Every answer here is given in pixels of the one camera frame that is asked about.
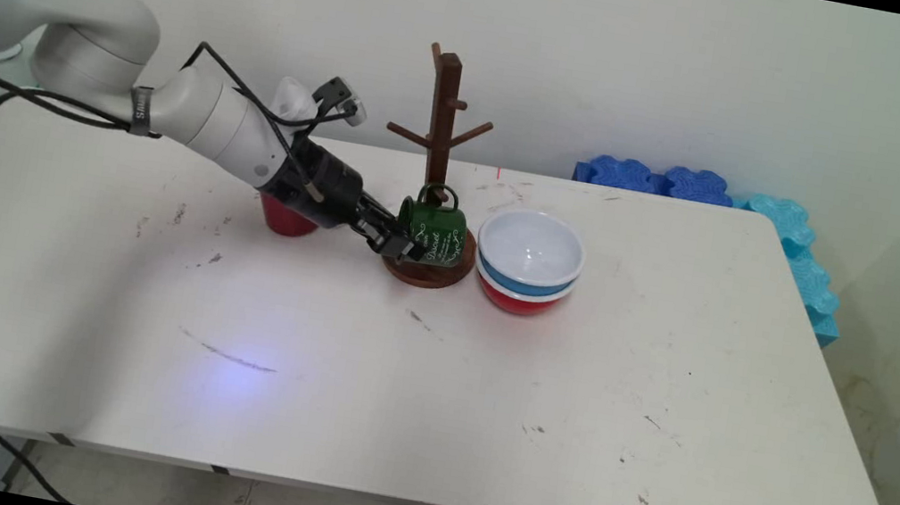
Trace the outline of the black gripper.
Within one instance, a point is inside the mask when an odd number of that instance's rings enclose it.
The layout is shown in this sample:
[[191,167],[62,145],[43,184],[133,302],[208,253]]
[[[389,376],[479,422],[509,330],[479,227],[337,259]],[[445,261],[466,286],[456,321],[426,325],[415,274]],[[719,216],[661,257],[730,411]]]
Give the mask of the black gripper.
[[363,196],[362,176],[303,134],[293,138],[292,159],[283,162],[261,193],[319,228],[346,225],[373,253],[396,261],[422,261],[426,246],[409,237],[397,215]]

